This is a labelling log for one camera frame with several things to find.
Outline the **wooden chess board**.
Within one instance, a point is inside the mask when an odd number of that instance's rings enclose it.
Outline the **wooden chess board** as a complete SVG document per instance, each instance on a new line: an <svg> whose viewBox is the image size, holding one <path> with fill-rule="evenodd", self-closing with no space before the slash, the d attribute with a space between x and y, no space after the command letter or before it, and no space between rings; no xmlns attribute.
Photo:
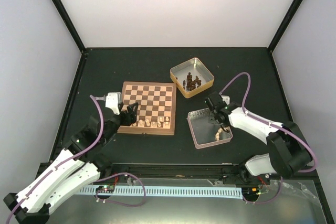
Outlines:
<svg viewBox="0 0 336 224"><path fill-rule="evenodd" d="M125 110L129 104L139 103L136 117L137 126L122 126L118 132L123 134L174 135L176 116L176 84L158 82L125 81L122 87L122 101ZM165 127L165 117L170 118L170 126ZM163 117L162 126L158 127L159 117ZM147 127L145 120L149 119L151 126ZM139 120L144 121L144 127L139 127Z"/></svg>

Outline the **gold tin box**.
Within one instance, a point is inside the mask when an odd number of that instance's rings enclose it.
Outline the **gold tin box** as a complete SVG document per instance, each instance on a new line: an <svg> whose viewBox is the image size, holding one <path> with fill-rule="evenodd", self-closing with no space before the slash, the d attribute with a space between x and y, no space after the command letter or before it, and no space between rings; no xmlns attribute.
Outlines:
<svg viewBox="0 0 336 224"><path fill-rule="evenodd" d="M210 88L215 80L213 74L198 58L192 58L171 68L170 77L187 99Z"/></svg>

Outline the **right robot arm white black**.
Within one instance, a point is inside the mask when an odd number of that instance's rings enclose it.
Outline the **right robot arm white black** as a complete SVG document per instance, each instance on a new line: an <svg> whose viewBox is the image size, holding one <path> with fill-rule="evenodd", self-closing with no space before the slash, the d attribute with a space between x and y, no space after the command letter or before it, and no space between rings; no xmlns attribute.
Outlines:
<svg viewBox="0 0 336 224"><path fill-rule="evenodd" d="M238 176L243 183L250 184L262 174L290 178L297 172L307 172L305 167L314 161L312 150L296 123L267 120L238 103L226 103L216 92L204 102L209 108L211 120L223 129L240 129L268 147L268 153L251 157L240 168Z"/></svg>

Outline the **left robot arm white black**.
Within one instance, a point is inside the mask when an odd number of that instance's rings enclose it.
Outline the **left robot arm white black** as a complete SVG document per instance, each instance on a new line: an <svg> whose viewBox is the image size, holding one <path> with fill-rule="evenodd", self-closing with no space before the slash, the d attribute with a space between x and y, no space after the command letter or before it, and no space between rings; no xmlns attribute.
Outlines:
<svg viewBox="0 0 336 224"><path fill-rule="evenodd" d="M9 193L4 203L11 211L6 222L14 217L18 223L46 223L50 215L82 187L108 181L113 174L112 164L103 148L116 135L119 127L135 123L138 103L117 103L115 113L108 109L108 118L97 101L99 117L89 122L61 150L58 157L25 189Z"/></svg>

